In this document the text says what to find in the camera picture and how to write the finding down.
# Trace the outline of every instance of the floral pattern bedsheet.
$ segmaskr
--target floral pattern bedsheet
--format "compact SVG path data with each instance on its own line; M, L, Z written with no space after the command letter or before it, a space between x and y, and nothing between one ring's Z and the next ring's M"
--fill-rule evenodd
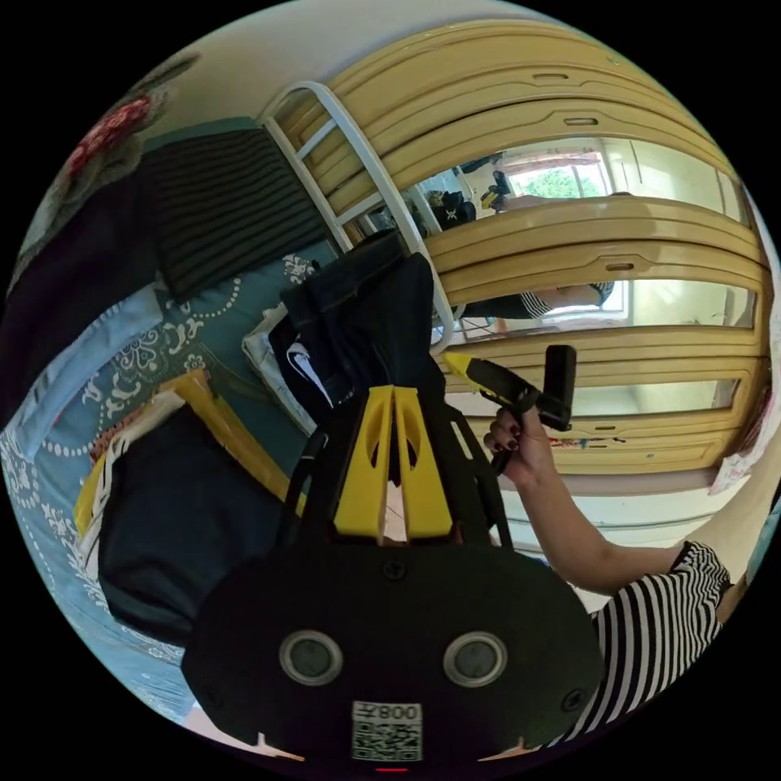
M92 376L63 410L34 463L0 436L2 472L16 519L55 603L87 648L153 710L181 722L194 698L180 671L181 650L115 622L77 555L72 509L90 471L94 438L141 406L163 381L205 366L212 385L247 429L290 473L304 436L248 367L242 337L279 303L280 291L334 258L323 242L245 273L188 303L156 283L163 322Z

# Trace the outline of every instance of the tree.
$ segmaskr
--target tree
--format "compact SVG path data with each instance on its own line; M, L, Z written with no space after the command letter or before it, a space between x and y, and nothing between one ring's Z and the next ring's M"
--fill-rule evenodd
M592 198L602 195L600 189L591 179L582 178L583 195L586 198ZM550 168L539 174L539 176L530 179L524 186L524 190L529 195L536 195L539 198L579 198L578 183L573 175L564 168Z

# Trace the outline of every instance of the qr code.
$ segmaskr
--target qr code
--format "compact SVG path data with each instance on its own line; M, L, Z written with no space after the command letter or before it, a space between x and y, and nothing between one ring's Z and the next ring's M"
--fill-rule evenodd
M422 760L423 723L420 705L355 703L352 758L386 762Z

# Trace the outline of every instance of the black and white striped sleeve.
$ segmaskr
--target black and white striped sleeve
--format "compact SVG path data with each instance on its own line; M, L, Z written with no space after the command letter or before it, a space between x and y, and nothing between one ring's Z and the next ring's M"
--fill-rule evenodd
M592 617L604 678L573 728L556 745L611 723L666 689L721 629L716 610L730 576L701 543L685 543L667 574L619 591Z
M600 294L600 306L604 304L610 298L615 287L615 282L592 282L589 287L592 287Z
M551 308L535 293L520 293L519 295L530 317L542 317L551 311Z

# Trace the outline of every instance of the white metal ladder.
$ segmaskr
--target white metal ladder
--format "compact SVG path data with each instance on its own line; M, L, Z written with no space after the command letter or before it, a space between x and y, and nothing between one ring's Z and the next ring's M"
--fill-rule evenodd
M283 103L294 92L300 90L306 90L314 94L328 113L330 119L325 122L301 149L296 151L288 137L282 132L276 116ZM347 109L342 105L342 102L324 84L320 84L316 81L297 81L289 87L286 87L275 97L268 108L260 115L259 122L269 133L271 133L273 139L279 145L282 153L290 163L290 166L296 172L301 183L309 193L309 197L317 206L326 224L330 227L334 239L339 244L342 251L347 252L353 247L350 238L345 233L344 225L351 220L364 215L369 209L375 208L385 202L395 223L399 226L402 239L410 252L420 252L420 254L428 260L429 266L431 267L431 276L434 279L434 309L437 312L442 328L441 337L438 342L432 345L431 352L435 355L442 352L453 339L453 329L455 325L453 312L447 301L442 282L439 280L439 275L431 261L431 256L425 247L420 231L417 229L415 220L407 209L407 205L404 203L404 199L402 198L399 189L388 175L388 171L385 169L385 166L382 165L382 161L377 156L377 153L369 144L368 138L347 113ZM325 194L320 187L317 186L314 177L303 162L305 158L311 154L312 150L336 128L339 128L344 133L352 148L355 150L355 153L358 155L360 162L364 165L367 173L372 177L374 186L377 188L375 193L339 215L331 208Z

